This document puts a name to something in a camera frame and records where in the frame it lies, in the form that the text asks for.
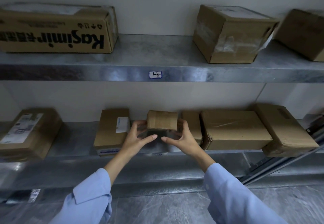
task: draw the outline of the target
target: cardboard box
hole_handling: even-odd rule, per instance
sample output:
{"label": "cardboard box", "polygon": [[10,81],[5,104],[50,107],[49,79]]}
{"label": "cardboard box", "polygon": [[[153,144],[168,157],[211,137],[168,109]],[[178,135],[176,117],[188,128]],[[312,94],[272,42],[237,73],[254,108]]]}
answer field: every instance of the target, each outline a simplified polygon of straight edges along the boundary
{"label": "cardboard box", "polygon": [[19,3],[0,8],[4,52],[111,53],[117,37],[114,7]]}
{"label": "cardboard box", "polygon": [[254,110],[273,141],[262,148],[268,157],[295,157],[318,147],[284,106],[257,104]]}
{"label": "cardboard box", "polygon": [[198,111],[182,111],[181,117],[188,122],[188,127],[192,136],[200,145],[203,137],[201,135],[199,113]]}
{"label": "cardboard box", "polygon": [[242,7],[201,5],[193,41],[208,63],[252,63],[278,22]]}
{"label": "cardboard box", "polygon": [[148,129],[177,130],[178,113],[149,110],[146,120]]}
{"label": "cardboard box", "polygon": [[129,109],[102,110],[94,148],[99,156],[119,152],[130,129]]}
{"label": "cardboard box", "polygon": [[254,111],[207,110],[200,116],[204,150],[259,150],[272,141]]}
{"label": "cardboard box", "polygon": [[54,109],[22,110],[0,137],[0,155],[8,161],[44,159],[61,124]]}
{"label": "cardboard box", "polygon": [[293,9],[275,38],[311,61],[324,62],[324,13]]}

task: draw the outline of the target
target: gray floor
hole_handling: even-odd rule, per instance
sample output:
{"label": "gray floor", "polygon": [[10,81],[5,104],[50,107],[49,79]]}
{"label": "gray floor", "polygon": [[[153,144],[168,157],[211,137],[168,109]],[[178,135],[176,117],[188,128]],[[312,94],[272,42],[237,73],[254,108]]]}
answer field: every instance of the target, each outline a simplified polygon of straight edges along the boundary
{"label": "gray floor", "polygon": [[[290,224],[324,223],[324,185],[252,189],[252,192]],[[206,193],[180,193],[113,199],[108,223],[214,223],[207,211]],[[62,202],[0,207],[0,223],[45,224]]]}

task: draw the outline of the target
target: blue shirt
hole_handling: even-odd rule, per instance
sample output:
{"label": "blue shirt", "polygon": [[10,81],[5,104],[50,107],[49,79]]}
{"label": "blue shirt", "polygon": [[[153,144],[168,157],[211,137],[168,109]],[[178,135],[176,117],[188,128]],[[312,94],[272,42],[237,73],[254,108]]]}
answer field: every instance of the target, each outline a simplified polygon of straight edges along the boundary
{"label": "blue shirt", "polygon": [[[220,164],[207,169],[204,187],[211,200],[208,211],[217,224],[287,224]],[[50,224],[98,224],[111,216],[110,178],[95,173],[73,189]]]}

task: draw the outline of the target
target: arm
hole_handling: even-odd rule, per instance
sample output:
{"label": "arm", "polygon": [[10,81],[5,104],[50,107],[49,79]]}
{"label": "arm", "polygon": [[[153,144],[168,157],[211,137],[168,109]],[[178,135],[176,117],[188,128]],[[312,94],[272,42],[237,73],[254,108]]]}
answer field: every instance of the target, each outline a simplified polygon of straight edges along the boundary
{"label": "arm", "polygon": [[205,172],[204,187],[211,200],[208,211],[216,223],[287,224],[226,169],[215,163],[197,144],[188,123],[185,120],[180,122],[182,137],[179,140],[162,137],[162,140],[192,156]]}
{"label": "arm", "polygon": [[147,143],[155,140],[157,135],[144,139],[137,136],[143,131],[137,131],[138,125],[146,121],[135,121],[128,133],[121,150],[108,164],[77,185],[63,203],[60,212],[50,224],[97,224],[103,218],[106,222],[111,216],[110,189],[119,172]]}

